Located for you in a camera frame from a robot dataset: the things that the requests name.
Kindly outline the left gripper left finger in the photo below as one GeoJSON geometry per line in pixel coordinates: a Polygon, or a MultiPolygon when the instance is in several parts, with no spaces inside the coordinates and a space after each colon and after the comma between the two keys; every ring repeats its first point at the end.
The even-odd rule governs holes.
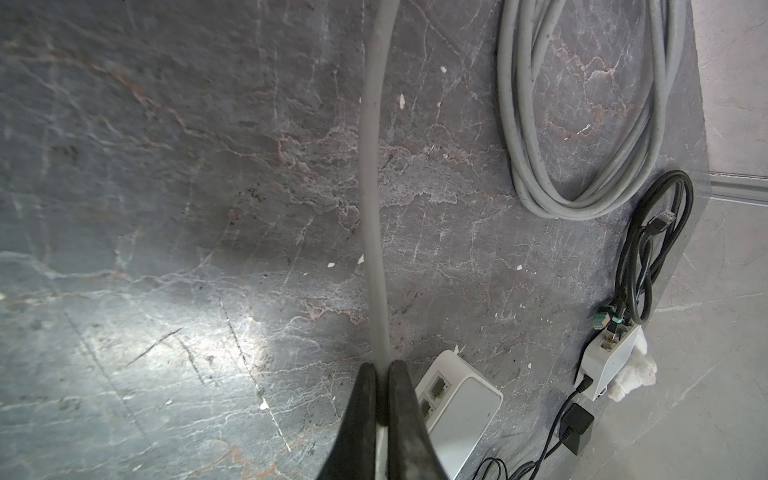
{"type": "Polygon", "coordinates": [[[371,480],[376,469],[377,376],[373,364],[360,366],[342,422],[317,479],[371,480]]]}

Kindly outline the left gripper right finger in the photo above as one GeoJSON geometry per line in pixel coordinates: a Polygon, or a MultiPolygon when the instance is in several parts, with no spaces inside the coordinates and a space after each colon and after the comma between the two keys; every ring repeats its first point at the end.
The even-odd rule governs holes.
{"type": "Polygon", "coordinates": [[[394,360],[389,367],[387,404],[388,479],[446,480],[402,360],[394,360]]]}

